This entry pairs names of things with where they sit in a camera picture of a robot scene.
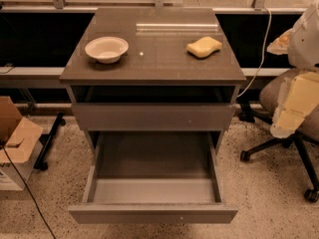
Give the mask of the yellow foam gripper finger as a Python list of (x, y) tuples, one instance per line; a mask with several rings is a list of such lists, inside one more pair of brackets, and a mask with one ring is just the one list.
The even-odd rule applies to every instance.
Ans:
[(270, 132), (277, 138), (287, 138), (299, 128), (319, 105), (319, 75), (314, 72), (284, 78), (279, 89)]
[(291, 32), (292, 30), (288, 29), (283, 34), (281, 34), (278, 38), (276, 38), (268, 45), (266, 51), (273, 55), (287, 55)]

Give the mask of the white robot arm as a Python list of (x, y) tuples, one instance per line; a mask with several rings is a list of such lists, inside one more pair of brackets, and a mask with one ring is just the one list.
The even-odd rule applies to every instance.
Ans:
[(291, 66), (302, 71), (280, 85), (278, 107), (270, 132), (286, 138), (295, 132), (319, 105), (319, 0), (315, 0), (293, 27), (275, 39), (267, 52), (288, 55)]

